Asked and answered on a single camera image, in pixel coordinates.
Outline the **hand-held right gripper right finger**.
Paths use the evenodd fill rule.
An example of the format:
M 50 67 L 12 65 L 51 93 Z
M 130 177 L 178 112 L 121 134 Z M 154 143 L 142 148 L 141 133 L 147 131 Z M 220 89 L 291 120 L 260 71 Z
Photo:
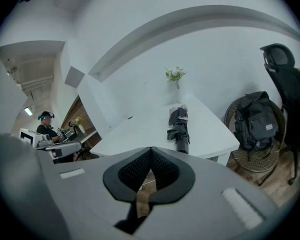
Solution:
M 195 173 L 189 193 L 179 201 L 155 205 L 145 221 L 134 232 L 143 240 L 227 240 L 246 231 L 238 217 L 242 201 L 235 205 L 227 200 L 229 189 L 237 191 L 266 220 L 278 206 L 258 187 L 228 167 L 204 158 L 162 148 L 161 151 L 188 164 Z

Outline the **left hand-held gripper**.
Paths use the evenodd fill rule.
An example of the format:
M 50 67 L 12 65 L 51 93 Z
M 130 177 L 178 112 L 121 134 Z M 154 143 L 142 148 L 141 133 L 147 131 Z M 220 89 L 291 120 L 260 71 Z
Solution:
M 52 159 L 65 158 L 82 149 L 82 144 L 80 142 L 70 141 L 53 144 L 53 141 L 48 134 L 37 133 L 25 128 L 19 130 L 19 139 L 27 142 L 37 150 L 44 149 L 49 153 Z

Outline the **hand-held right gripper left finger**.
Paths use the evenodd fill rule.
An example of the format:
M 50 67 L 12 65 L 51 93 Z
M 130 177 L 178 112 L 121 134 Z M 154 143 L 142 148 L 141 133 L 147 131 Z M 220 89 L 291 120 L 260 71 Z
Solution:
M 109 157 L 53 163 L 42 156 L 42 173 L 53 199 L 53 240 L 150 240 L 152 224 L 137 217 L 137 193 L 123 184 L 118 173 L 150 156 L 137 148 Z

